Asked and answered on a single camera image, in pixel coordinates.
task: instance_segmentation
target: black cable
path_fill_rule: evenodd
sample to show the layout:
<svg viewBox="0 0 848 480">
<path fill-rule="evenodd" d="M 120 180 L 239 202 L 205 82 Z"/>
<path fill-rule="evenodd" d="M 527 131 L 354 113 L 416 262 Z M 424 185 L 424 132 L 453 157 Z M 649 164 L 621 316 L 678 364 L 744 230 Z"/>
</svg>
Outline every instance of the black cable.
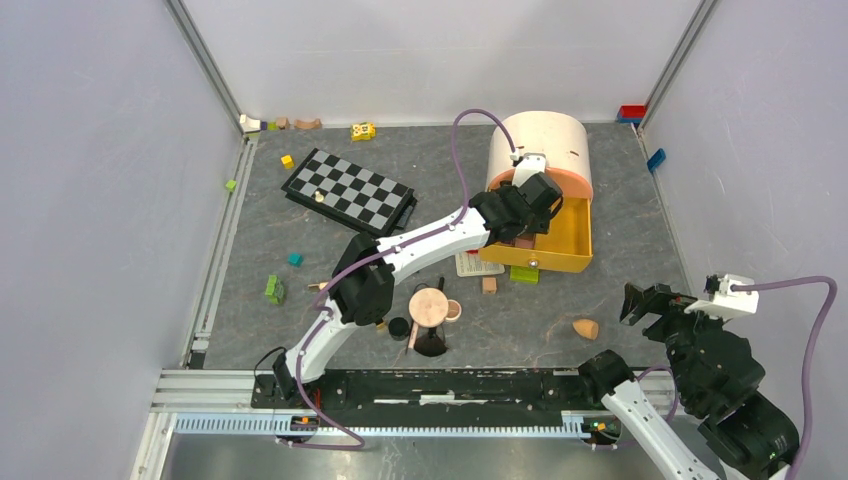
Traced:
<svg viewBox="0 0 848 480">
<path fill-rule="evenodd" d="M 275 348 L 272 348 L 268 353 L 263 355 L 262 358 L 260 358 L 259 361 L 256 362 L 256 365 L 253 366 L 253 379 L 256 380 L 256 381 L 259 380 L 258 378 L 256 378 L 256 370 L 259 369 L 259 365 L 261 365 L 262 362 L 267 360 L 268 357 L 270 357 L 271 355 L 274 354 L 274 352 L 279 352 L 280 350 L 285 350 L 285 349 L 286 349 L 286 347 L 275 347 Z"/>
</svg>

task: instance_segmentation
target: orange wooden piece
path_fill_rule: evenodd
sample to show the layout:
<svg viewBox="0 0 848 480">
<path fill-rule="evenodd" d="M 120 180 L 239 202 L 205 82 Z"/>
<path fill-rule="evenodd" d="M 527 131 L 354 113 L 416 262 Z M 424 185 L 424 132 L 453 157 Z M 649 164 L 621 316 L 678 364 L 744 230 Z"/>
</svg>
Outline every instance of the orange wooden piece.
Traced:
<svg viewBox="0 0 848 480">
<path fill-rule="evenodd" d="M 575 320 L 574 323 L 572 323 L 572 326 L 577 334 L 583 338 L 588 338 L 589 340 L 598 338 L 598 331 L 600 330 L 600 327 L 598 326 L 598 323 L 593 320 L 581 318 L 580 320 Z"/>
</svg>

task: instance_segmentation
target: paper card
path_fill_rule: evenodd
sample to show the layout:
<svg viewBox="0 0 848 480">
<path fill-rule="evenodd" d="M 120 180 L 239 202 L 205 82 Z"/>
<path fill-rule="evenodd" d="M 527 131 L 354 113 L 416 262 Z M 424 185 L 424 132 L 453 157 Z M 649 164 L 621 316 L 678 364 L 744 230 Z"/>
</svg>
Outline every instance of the paper card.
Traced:
<svg viewBox="0 0 848 480">
<path fill-rule="evenodd" d="M 506 268 L 500 263 L 480 260 L 480 255 L 476 253 L 457 253 L 454 258 L 456 258 L 456 274 L 460 277 L 497 275 L 506 271 Z"/>
</svg>

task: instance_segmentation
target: black cup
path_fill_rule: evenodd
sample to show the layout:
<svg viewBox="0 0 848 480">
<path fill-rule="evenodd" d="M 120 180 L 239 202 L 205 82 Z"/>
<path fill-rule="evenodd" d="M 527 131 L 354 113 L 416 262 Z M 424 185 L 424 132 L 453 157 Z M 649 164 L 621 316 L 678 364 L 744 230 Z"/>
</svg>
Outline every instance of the black cup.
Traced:
<svg viewBox="0 0 848 480">
<path fill-rule="evenodd" d="M 409 321 L 403 317 L 389 320 L 389 335 L 395 340 L 405 340 L 409 337 Z"/>
</svg>

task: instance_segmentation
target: gray table surface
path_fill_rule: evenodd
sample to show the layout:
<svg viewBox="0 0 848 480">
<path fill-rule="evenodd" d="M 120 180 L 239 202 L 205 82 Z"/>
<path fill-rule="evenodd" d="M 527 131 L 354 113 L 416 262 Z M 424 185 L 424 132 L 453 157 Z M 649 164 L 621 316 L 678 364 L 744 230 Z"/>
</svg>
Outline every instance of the gray table surface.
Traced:
<svg viewBox="0 0 848 480">
<path fill-rule="evenodd" d="M 406 305 L 419 282 L 446 277 L 445 293 L 463 306 L 446 324 L 449 351 L 427 358 L 393 341 L 385 330 L 363 327 L 341 347 L 330 368 L 574 367 L 613 349 L 633 366 L 665 362 L 662 345 L 641 327 L 618 322 L 624 283 L 656 282 L 683 291 L 685 282 L 654 182 L 629 126 L 588 124 L 595 198 L 594 259 L 580 274 L 545 271 L 538 285 L 498 276 L 498 293 L 481 294 L 480 277 L 460 278 L 453 258 L 411 276 L 395 288 L 387 318 L 409 316 Z M 466 126 L 458 151 L 472 194 L 485 185 L 494 127 Z M 249 369 L 273 347 L 293 346 L 315 319 L 306 286 L 329 279 L 354 232 L 285 198 L 280 186 L 291 173 L 280 157 L 300 162 L 313 147 L 334 153 L 415 189 L 418 207 L 410 229 L 452 212 L 462 190 L 449 154 L 449 127 L 378 128 L 368 142 L 350 141 L 347 129 L 263 132 L 259 138 L 238 230 L 220 296 L 205 368 Z M 289 253 L 303 255 L 300 268 Z M 268 275 L 287 288 L 282 305 L 264 296 Z M 596 341 L 579 337 L 571 323 L 600 324 Z"/>
</svg>

